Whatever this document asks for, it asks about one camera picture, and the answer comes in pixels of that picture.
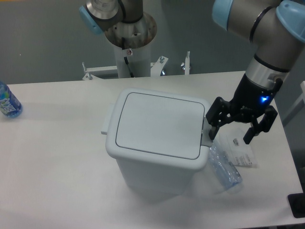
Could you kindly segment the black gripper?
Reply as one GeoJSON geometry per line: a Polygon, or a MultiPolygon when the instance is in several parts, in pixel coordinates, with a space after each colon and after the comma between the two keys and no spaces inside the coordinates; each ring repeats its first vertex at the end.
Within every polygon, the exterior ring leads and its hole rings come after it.
{"type": "Polygon", "coordinates": [[[243,137],[247,145],[261,132],[269,132],[278,115],[270,103],[282,84],[283,80],[276,78],[273,87],[267,89],[254,83],[244,74],[233,99],[229,102],[222,97],[216,97],[206,113],[205,117],[211,125],[209,138],[214,140],[220,127],[233,121],[251,124],[243,137]]]}

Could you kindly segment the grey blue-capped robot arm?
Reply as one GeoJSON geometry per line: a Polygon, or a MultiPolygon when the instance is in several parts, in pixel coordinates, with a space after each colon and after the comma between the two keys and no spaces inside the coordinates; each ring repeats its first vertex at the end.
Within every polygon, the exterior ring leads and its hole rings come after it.
{"type": "MultiPolygon", "coordinates": [[[[89,0],[79,13],[92,33],[104,33],[117,49],[120,78],[152,75],[149,46],[157,26],[141,0],[89,0]]],[[[257,51],[232,100],[217,97],[208,110],[209,137],[214,139],[231,122],[250,123],[244,136],[248,144],[275,121],[271,102],[305,46],[305,7],[292,0],[217,0],[212,17],[223,29],[255,44],[257,51]]]]}

